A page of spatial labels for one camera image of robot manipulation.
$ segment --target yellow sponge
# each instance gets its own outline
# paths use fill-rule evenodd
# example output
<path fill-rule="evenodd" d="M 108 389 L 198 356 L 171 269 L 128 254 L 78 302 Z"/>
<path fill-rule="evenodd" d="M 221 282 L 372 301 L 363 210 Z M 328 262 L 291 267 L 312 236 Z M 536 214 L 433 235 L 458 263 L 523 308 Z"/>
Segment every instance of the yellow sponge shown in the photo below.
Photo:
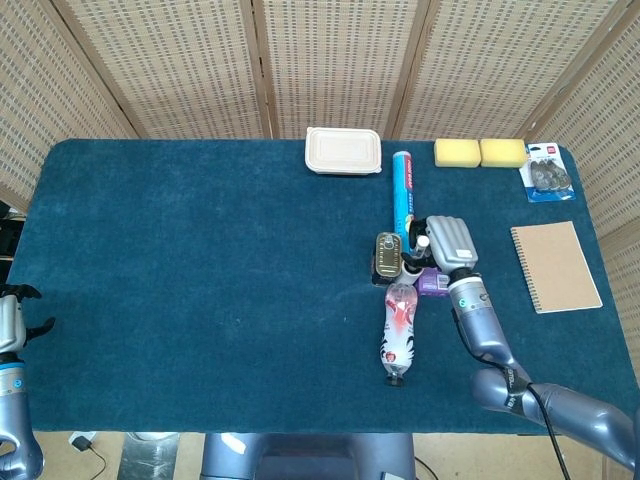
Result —
<path fill-rule="evenodd" d="M 438 138 L 434 147 L 437 167 L 477 167 L 480 147 L 477 140 Z"/>
<path fill-rule="evenodd" d="M 527 151 L 521 139 L 483 138 L 480 151 L 483 167 L 520 168 L 527 161 Z"/>

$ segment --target power cord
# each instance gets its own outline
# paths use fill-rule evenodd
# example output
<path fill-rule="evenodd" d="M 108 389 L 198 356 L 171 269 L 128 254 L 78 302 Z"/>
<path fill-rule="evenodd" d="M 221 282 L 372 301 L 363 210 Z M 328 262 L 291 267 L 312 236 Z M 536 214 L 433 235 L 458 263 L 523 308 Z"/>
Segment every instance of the power cord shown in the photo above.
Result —
<path fill-rule="evenodd" d="M 433 477 L 433 480 L 440 480 L 438 478 L 438 475 L 436 475 L 436 472 L 434 472 L 433 469 L 429 465 L 427 465 L 427 463 L 424 460 L 420 460 L 418 457 L 413 457 L 413 458 L 415 459 L 416 462 L 422 465 L 425 468 L 425 470 L 427 470 L 427 472 L 429 472 L 429 474 Z"/>
<path fill-rule="evenodd" d="M 87 450 L 91 450 L 96 457 L 102 460 L 102 468 L 98 473 L 96 473 L 89 480 L 96 480 L 96 478 L 98 478 L 100 475 L 104 473 L 104 471 L 107 469 L 107 460 L 98 452 L 96 452 L 96 450 L 93 448 L 93 443 L 91 443 L 91 440 L 89 440 L 86 437 L 79 436 L 79 437 L 76 437 L 73 440 L 73 442 L 71 442 L 71 445 L 73 445 L 79 452 L 85 452 Z"/>
<path fill-rule="evenodd" d="M 464 348 L 469 353 L 469 355 L 471 355 L 475 360 L 477 360 L 480 363 L 484 363 L 485 365 L 490 365 L 494 368 L 497 368 L 501 372 L 504 372 L 505 367 L 503 365 L 500 365 L 499 363 L 492 362 L 490 360 L 482 358 L 482 356 L 480 355 L 473 354 L 473 352 L 471 351 L 471 348 L 469 347 L 469 343 L 467 343 L 467 338 L 462 332 L 462 327 L 460 326 L 460 319 L 458 318 L 458 315 L 456 314 L 455 310 L 452 310 L 452 314 L 453 314 L 454 323 L 456 325 L 456 330 L 458 331 L 458 336 L 460 337 L 460 340 L 462 341 L 462 344 L 464 345 Z M 538 392 L 535 391 L 531 383 L 527 385 L 527 390 L 531 392 L 531 395 L 533 395 L 533 398 L 535 398 L 536 403 L 538 404 L 538 407 L 542 412 L 542 418 L 544 418 L 544 424 L 547 427 L 547 432 L 549 434 L 549 438 L 551 439 L 551 444 L 553 445 L 553 451 L 555 452 L 556 458 L 558 459 L 558 464 L 560 464 L 560 470 L 562 470 L 562 475 L 564 476 L 565 480 L 571 480 L 571 477 L 569 476 L 569 471 L 567 470 L 567 465 L 564 463 L 564 457 L 562 456 L 562 452 L 560 451 L 560 446 L 558 445 L 558 440 L 556 439 L 556 434 L 553 431 L 553 425 L 551 423 L 551 419 L 549 418 L 549 413 L 547 412 L 547 408 L 544 406 L 544 402 L 542 401 L 542 398 L 540 397 Z"/>

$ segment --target spiral notebook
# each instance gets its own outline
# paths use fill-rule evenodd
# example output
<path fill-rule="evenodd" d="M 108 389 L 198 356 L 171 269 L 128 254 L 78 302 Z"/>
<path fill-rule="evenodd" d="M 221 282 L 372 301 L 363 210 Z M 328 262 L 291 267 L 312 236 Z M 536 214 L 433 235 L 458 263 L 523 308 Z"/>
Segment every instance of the spiral notebook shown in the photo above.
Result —
<path fill-rule="evenodd" d="M 602 306 L 573 222 L 513 227 L 511 236 L 537 313 Z"/>

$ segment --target teal felt surface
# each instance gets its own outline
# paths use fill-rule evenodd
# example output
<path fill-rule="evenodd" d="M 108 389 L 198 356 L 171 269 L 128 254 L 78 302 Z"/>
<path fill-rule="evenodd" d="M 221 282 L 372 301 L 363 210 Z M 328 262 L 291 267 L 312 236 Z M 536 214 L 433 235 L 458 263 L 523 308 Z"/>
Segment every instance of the teal felt surface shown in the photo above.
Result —
<path fill-rule="evenodd" d="M 383 171 L 319 176 L 304 141 L 71 140 L 49 154 L 10 281 L 27 323 L 58 318 L 27 361 L 40 430 L 535 432 L 481 410 L 447 298 L 422 297 L 402 389 L 378 358 L 391 155 L 415 208 L 463 218 L 511 347 L 536 382 L 626 413 L 638 390 L 573 159 L 577 199 L 530 204 L 515 169 L 446 169 L 430 142 L 383 142 Z M 600 309 L 537 315 L 510 227 L 573 220 Z"/>

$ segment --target table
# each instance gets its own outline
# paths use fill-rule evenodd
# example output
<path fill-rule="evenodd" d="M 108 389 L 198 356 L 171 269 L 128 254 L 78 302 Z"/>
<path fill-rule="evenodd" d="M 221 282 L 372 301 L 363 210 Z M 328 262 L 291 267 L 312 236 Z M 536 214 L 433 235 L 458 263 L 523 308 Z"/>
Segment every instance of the table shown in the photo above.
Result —
<path fill-rule="evenodd" d="M 543 433 L 480 409 L 481 366 L 447 298 L 422 298 L 406 386 L 378 359 L 391 155 L 414 159 L 419 216 L 463 218 L 511 347 L 536 382 L 613 402 L 638 390 L 573 159 L 577 199 L 530 204 L 515 169 L 440 169 L 431 142 L 383 142 L 383 171 L 319 176 L 303 141 L 70 140 L 42 172 L 10 281 L 55 329 L 23 352 L 39 430 Z M 573 220 L 603 301 L 537 315 L 510 237 Z"/>

